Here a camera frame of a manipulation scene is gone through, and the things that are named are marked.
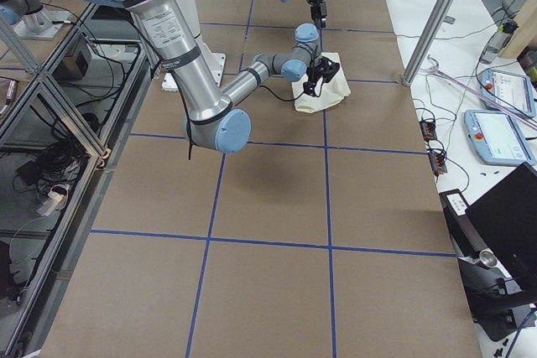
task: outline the white table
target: white table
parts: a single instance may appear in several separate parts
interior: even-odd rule
[[[394,32],[397,35],[409,37],[419,36],[423,31],[425,23],[436,0],[387,0],[388,9],[394,25]],[[466,34],[484,29],[481,33],[470,35],[464,39],[446,39],[435,40],[430,48],[429,54],[440,62],[440,69],[448,75],[466,76],[471,75],[476,66],[479,55],[488,39],[494,34],[496,26],[492,25],[493,20],[482,4],[481,0],[455,0],[448,13],[456,19],[455,23],[450,25],[443,23],[436,38],[450,38],[455,36],[464,36]],[[399,51],[401,58],[406,65],[409,61],[418,38],[406,38],[398,36]],[[491,65],[479,65],[477,72],[481,72],[487,67],[500,66],[513,62],[513,60],[502,60],[497,58]],[[427,60],[422,65],[426,69],[430,67]],[[514,73],[523,73],[518,63],[513,63],[500,68],[501,70],[512,71]],[[449,83],[432,75],[428,76],[430,84],[430,95],[427,90],[425,73],[417,75],[412,83],[412,95],[416,107],[422,107],[432,110],[436,118],[446,117],[453,118],[449,112],[443,111],[431,105],[430,99],[438,105],[450,111],[456,111],[458,108],[457,119],[454,124],[446,120],[437,122],[438,138],[448,148],[448,158],[459,163],[469,174],[470,184],[464,195],[471,204],[481,195],[485,194],[497,182],[509,174],[513,167],[491,166],[481,163],[473,151],[463,126],[462,114],[468,109],[485,109],[479,99],[473,94],[466,93],[463,97],[464,90],[458,86]],[[478,83],[475,78],[461,79],[465,84],[474,89],[478,89]],[[452,126],[451,141],[449,141],[449,132]],[[533,137],[537,133],[520,125],[526,137]],[[530,142],[532,151],[537,155],[537,142]],[[467,183],[467,177],[453,163],[447,162],[448,174],[439,177],[437,189],[439,192],[449,189],[463,189]],[[476,332],[482,348],[483,357],[493,356],[497,348],[501,348],[501,342],[492,342],[481,326],[476,325]],[[503,347],[503,356],[507,349]],[[515,346],[511,358],[516,357],[537,357],[537,329],[524,329],[521,332],[517,345]]]

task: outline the black monitor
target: black monitor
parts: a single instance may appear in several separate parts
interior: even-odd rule
[[[522,163],[467,215],[519,286],[537,288],[537,171]]]

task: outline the metal post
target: metal post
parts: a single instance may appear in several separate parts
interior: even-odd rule
[[[420,40],[414,49],[414,53],[410,57],[409,63],[404,71],[402,83],[404,86],[410,86],[412,81],[418,74],[421,64],[423,63],[429,48],[435,39],[438,30],[446,16],[453,0],[437,0],[433,11],[427,20],[427,24],[420,36]]]
[[[28,48],[18,39],[18,36],[9,27],[9,24],[0,15],[0,39],[7,45],[18,61],[24,66],[29,73],[39,73],[40,66]]]

